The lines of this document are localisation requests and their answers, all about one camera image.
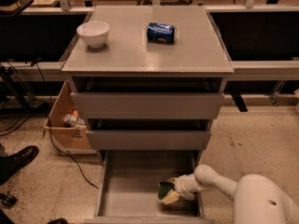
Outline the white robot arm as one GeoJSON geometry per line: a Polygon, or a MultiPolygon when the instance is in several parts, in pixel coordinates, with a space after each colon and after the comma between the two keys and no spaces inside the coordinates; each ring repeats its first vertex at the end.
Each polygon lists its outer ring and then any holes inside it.
{"type": "Polygon", "coordinates": [[[165,205],[217,189],[233,202],[234,224],[299,224],[299,205],[262,175],[244,175],[234,181],[200,164],[192,174],[169,178],[159,186],[158,199],[165,205]]]}

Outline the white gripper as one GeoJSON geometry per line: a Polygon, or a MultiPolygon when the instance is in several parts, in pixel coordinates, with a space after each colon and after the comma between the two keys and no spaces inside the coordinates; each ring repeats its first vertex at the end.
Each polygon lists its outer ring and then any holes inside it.
{"type": "Polygon", "coordinates": [[[167,182],[174,185],[175,191],[170,190],[166,196],[162,198],[162,203],[165,205],[177,202],[179,198],[186,201],[194,201],[195,194],[200,192],[203,187],[195,179],[194,174],[171,177],[167,179],[167,182]]]}

